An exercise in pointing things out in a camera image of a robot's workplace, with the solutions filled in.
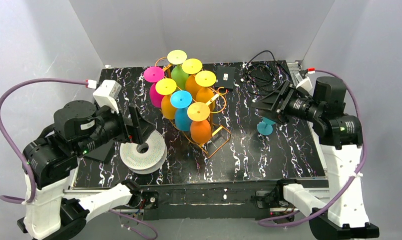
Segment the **table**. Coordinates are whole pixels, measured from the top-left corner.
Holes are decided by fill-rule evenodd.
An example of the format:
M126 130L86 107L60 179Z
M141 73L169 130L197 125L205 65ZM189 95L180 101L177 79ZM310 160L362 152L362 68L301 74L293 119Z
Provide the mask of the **table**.
M82 160L72 183L72 189L103 189L117 183L132 179L145 185L175 185L220 183L238 181L277 180L281 178L304 178L325 176L319 154L306 121L292 119L287 125L275 125L269 136L257 132L256 126L261 121L257 111L250 104L260 96L251 95L253 90L242 79L242 68L245 63L212 63L204 64L203 69L216 71L217 66L236 68L235 88L226 94L228 106L223 114L216 114L214 122L227 127L232 133L230 141L210 159L201 149L188 142L176 130L169 120L164 119L161 111L149 100L151 83L142 77L146 67L108 68L101 72L100 81L111 79L118 81L122 92L118 97L121 111L128 114L127 106L136 104L142 116L156 124L157 130L164 136L168 148L167 159L158 171L152 174L139 175L133 173L121 161L119 145L109 164L91 160ZM280 83L290 76L278 68ZM222 99L217 102L217 109L223 106ZM214 149L220 140L208 147Z

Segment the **cable tie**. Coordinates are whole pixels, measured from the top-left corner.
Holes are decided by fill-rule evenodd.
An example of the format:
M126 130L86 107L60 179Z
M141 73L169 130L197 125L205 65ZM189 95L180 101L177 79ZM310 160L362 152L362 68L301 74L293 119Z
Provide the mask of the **cable tie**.
M350 176L350 177L358 178L358 177L362 177L363 174L362 174L361 172L359 172L359 173L352 172L349 176Z

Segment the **teal wine glass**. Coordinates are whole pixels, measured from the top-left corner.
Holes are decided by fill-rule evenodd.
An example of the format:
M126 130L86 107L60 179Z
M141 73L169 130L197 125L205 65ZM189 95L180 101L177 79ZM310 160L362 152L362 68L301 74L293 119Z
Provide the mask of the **teal wine glass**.
M188 91L177 91L171 95L171 105L177 108L174 115L177 129L181 131L189 131L192 120L188 117L187 110L192 103L192 95Z

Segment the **black box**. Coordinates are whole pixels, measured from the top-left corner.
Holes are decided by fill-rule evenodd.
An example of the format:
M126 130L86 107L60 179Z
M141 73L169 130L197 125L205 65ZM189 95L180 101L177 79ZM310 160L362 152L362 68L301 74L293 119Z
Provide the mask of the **black box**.
M233 91L235 85L235 67L232 66L218 66L217 67L217 82L215 87L224 87L228 91Z

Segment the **black device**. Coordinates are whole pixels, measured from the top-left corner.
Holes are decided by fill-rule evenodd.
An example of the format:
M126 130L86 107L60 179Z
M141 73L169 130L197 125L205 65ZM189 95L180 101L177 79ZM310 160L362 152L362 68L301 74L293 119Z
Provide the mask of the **black device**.
M38 189L69 176L77 167L77 157L110 142L144 143L155 130L135 105L129 106L131 118L112 113L108 106L96 110L93 103L77 100L54 114L54 124L23 151L33 170ZM45 136L49 130L53 134Z
M214 87L223 87L229 92L233 91L235 85L235 67L232 66L218 66L217 67L217 82Z
M359 119L344 113L346 91L344 82L331 76L317 78L313 96L286 80L251 106L261 116L279 124L288 123L289 116L310 121L320 144L340 150L343 145L363 144Z

